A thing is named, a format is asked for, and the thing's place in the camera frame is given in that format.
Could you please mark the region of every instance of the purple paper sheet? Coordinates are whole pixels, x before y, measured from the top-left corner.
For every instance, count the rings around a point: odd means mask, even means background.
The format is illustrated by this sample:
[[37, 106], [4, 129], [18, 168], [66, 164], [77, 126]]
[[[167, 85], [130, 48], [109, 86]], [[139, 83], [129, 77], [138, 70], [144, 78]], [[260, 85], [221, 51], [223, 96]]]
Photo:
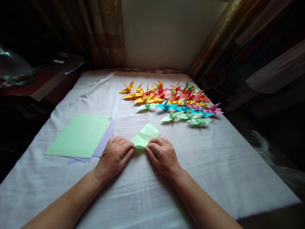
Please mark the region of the purple paper sheet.
[[88, 163], [92, 160], [94, 156], [100, 157], [109, 141], [110, 138], [114, 136], [113, 134], [113, 128], [114, 128], [114, 120], [112, 118], [108, 118], [110, 122], [110, 125], [108, 129], [106, 130], [105, 134], [103, 135], [101, 141], [99, 142], [98, 146], [96, 147], [94, 153], [90, 158], [82, 158], [82, 157], [70, 157], [68, 159], [68, 165], [73, 164], [75, 162], [81, 161], [84, 163]]

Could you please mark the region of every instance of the wall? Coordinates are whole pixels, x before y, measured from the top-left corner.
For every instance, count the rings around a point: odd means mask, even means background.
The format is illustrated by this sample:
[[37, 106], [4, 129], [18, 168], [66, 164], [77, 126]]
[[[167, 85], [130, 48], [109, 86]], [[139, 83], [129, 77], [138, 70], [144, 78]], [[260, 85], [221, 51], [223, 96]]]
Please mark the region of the wall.
[[187, 72], [228, 2], [122, 0], [127, 67]]

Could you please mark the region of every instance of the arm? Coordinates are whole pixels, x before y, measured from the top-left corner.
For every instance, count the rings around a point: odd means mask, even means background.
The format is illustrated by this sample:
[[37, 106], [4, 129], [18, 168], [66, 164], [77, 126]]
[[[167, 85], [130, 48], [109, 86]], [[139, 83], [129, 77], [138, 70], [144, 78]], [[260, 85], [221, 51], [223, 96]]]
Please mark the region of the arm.
[[153, 138], [147, 145], [146, 151], [155, 167], [173, 185], [198, 228], [241, 228], [188, 172], [180, 167], [169, 140]]
[[72, 228], [101, 189], [125, 167], [133, 147], [125, 138], [110, 139], [97, 166], [22, 228]]

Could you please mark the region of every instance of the hand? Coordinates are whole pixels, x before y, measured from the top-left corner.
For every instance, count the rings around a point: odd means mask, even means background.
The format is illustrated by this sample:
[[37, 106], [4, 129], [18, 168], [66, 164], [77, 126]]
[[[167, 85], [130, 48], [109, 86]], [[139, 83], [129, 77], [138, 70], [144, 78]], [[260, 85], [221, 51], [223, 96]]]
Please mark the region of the hand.
[[127, 164], [135, 151], [134, 144], [126, 138], [114, 136], [111, 138], [94, 168], [95, 177], [101, 182], [108, 182]]
[[153, 138], [149, 141], [146, 152], [157, 170], [171, 182], [177, 180], [182, 168], [179, 165], [175, 149], [166, 138]]

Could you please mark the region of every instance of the white bed sheet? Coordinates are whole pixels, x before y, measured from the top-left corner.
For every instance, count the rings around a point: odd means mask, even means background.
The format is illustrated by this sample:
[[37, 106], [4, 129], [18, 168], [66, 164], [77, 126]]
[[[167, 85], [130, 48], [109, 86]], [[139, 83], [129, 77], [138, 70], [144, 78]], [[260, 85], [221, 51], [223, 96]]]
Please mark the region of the white bed sheet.
[[[114, 134], [131, 140], [148, 122], [168, 138], [179, 163], [235, 219], [300, 203], [248, 142], [223, 116], [207, 128], [179, 121], [164, 125], [161, 109], [139, 112], [119, 91], [122, 80], [136, 86], [165, 78], [165, 86], [189, 80], [185, 74], [85, 72], [52, 112], [29, 148], [0, 185], [0, 228], [20, 228], [98, 162], [67, 165], [67, 158], [45, 151], [76, 113], [108, 115]], [[89, 206], [77, 228], [190, 228], [183, 203], [150, 164], [135, 154], [122, 174], [111, 181]]]

